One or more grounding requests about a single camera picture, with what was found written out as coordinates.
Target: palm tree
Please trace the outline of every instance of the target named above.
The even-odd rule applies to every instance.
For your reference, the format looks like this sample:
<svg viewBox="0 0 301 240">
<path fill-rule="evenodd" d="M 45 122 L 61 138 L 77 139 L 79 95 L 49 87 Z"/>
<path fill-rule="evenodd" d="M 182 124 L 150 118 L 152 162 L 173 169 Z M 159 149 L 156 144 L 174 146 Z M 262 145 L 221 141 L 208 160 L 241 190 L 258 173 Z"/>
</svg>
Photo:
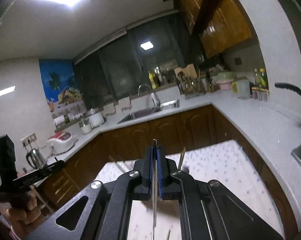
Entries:
<svg viewBox="0 0 301 240">
<path fill-rule="evenodd" d="M 74 75 L 72 75 L 70 78 L 68 78 L 67 84 L 68 84 L 71 88 L 76 88 L 76 81 L 75 81 L 75 76 L 74 76 Z"/>
<path fill-rule="evenodd" d="M 52 90 L 56 90 L 58 89 L 60 91 L 60 85 L 61 85 L 61 81 L 60 81 L 60 77 L 59 74 L 52 72 L 49 73 L 51 80 L 48 82 L 48 85 L 50 86 L 50 88 Z"/>
</svg>

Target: dotted tablecloth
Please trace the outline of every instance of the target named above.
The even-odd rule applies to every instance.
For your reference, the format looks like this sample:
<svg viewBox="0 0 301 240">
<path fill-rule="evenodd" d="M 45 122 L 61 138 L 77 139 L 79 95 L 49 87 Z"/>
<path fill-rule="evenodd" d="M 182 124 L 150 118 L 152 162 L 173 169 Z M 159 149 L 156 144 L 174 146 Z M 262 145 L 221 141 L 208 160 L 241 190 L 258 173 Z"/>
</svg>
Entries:
<svg viewBox="0 0 301 240">
<path fill-rule="evenodd" d="M 166 156 L 178 164 L 180 154 Z M 124 171 L 129 169 L 118 162 Z M 126 164 L 133 166 L 134 161 Z M 276 206 L 270 197 L 264 183 L 257 174 L 252 163 L 236 141 L 226 141 L 209 147 L 185 153 L 183 166 L 189 167 L 194 179 L 221 181 L 250 209 L 265 220 L 284 237 L 283 226 Z M 96 177 L 103 183 L 116 180 L 123 172 L 115 163 L 106 163 Z M 181 239 L 178 202 L 169 204 L 159 203 L 155 239 L 165 240 L 168 230 L 171 229 L 170 240 Z M 153 212 L 150 203 L 133 201 L 128 230 L 128 240 L 152 238 Z"/>
</svg>

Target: electric kettle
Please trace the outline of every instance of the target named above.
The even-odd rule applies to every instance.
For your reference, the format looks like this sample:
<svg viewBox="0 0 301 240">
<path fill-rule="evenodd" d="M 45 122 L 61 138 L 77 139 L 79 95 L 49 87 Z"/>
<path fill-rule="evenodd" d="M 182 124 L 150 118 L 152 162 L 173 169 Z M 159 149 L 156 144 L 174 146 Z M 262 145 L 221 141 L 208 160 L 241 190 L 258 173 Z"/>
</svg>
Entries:
<svg viewBox="0 0 301 240">
<path fill-rule="evenodd" d="M 26 160 L 28 164 L 34 169 L 40 169 L 44 167 L 47 163 L 47 161 L 44 159 L 44 157 L 38 149 L 31 149 L 26 154 Z"/>
</svg>

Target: pink container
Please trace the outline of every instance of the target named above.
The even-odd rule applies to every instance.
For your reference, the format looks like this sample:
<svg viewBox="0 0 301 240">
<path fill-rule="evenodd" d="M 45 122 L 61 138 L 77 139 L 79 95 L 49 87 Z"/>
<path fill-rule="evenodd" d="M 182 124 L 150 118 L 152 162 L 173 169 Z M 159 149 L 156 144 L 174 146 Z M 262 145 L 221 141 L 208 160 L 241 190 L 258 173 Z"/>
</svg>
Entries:
<svg viewBox="0 0 301 240">
<path fill-rule="evenodd" d="M 230 90 L 233 81 L 233 79 L 217 80 L 216 84 L 219 84 L 221 90 Z"/>
</svg>

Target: rice cooker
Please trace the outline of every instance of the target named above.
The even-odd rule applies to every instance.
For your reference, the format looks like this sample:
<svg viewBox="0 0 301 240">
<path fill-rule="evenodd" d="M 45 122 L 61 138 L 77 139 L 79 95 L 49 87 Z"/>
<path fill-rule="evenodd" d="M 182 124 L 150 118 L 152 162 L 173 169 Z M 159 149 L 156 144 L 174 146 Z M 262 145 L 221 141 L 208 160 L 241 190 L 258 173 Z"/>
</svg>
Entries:
<svg viewBox="0 0 301 240">
<path fill-rule="evenodd" d="M 105 122 L 104 117 L 98 108 L 88 110 L 84 116 L 89 119 L 92 128 L 98 127 Z"/>
<path fill-rule="evenodd" d="M 46 142 L 53 149 L 54 154 L 61 154 L 72 148 L 75 140 L 71 133 L 62 131 L 49 137 Z"/>
</svg>

